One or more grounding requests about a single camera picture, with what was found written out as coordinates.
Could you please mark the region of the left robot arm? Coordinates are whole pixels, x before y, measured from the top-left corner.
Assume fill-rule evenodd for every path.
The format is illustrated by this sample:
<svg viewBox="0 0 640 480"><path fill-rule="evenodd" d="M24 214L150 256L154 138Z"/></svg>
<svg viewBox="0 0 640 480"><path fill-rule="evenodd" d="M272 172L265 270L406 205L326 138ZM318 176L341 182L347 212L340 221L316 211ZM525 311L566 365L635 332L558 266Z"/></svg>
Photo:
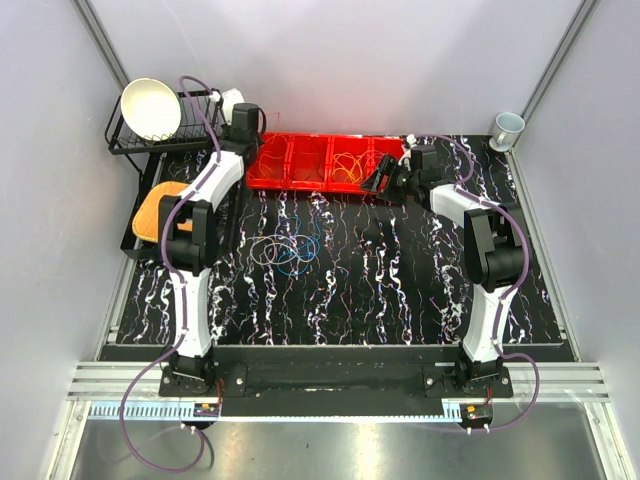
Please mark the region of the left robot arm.
<svg viewBox="0 0 640 480"><path fill-rule="evenodd" d="M163 380L196 396L216 387L208 327L208 283L219 249L216 210L255 160L266 117L254 103L231 107L230 122L212 140L211 156L193 182L159 202L158 247L174 291L176 336L161 358Z"/></svg>

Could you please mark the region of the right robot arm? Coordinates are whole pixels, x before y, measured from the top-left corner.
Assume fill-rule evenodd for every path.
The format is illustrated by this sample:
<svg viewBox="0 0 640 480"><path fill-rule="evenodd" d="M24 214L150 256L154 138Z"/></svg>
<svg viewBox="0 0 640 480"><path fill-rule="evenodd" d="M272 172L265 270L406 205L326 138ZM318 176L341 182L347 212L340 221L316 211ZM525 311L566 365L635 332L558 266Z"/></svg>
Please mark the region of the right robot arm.
<svg viewBox="0 0 640 480"><path fill-rule="evenodd" d="M463 271L473 285L473 297L452 382L470 397L496 389L503 372L508 312L529 270L520 206L484 200L444 180L431 145L413 147L399 159L383 155L360 189L395 204L411 196L425 210L463 229Z"/></svg>

